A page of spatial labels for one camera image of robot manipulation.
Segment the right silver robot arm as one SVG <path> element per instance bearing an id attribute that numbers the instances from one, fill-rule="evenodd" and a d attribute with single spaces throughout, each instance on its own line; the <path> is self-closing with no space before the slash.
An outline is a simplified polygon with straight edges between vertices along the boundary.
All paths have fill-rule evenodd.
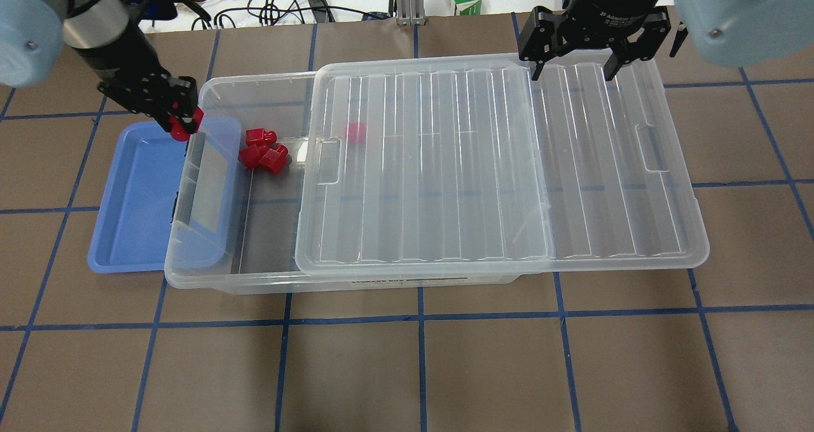
<path id="1" fill-rule="evenodd" d="M 793 54 L 813 41 L 813 0 L 674 0 L 679 15 L 670 55 L 691 39 L 703 58 L 748 67 Z M 659 0 L 564 0 L 556 13 L 532 9 L 518 36 L 518 58 L 544 65 L 576 50 L 610 50 L 605 81 L 634 61 L 654 58 L 672 23 Z"/>

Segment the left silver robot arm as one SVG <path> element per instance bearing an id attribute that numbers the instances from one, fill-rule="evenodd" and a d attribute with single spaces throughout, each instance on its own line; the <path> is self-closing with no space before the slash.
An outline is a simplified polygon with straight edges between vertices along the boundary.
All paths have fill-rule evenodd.
<path id="1" fill-rule="evenodd" d="M 99 77 L 99 92 L 186 141 L 204 116 L 197 82 L 163 67 L 139 26 L 176 18 L 177 4 L 209 17 L 194 0 L 2 0 L 2 84 L 42 82 L 68 46 Z"/>

